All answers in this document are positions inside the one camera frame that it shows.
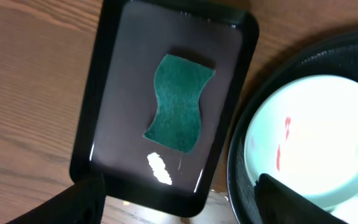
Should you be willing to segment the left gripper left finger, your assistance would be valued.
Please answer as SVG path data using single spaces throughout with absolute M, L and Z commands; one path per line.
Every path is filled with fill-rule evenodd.
M 90 176 L 7 224 L 100 224 L 105 199 L 103 177 Z

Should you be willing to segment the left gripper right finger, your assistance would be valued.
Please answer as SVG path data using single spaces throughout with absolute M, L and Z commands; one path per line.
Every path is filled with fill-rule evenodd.
M 268 174 L 256 182 L 255 202 L 266 224 L 346 224 Z

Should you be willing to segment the green sponge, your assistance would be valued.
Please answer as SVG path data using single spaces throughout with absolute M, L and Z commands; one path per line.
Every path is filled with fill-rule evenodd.
M 170 149 L 188 153 L 201 133 L 200 96 L 215 70 L 167 54 L 154 75 L 157 110 L 143 137 Z

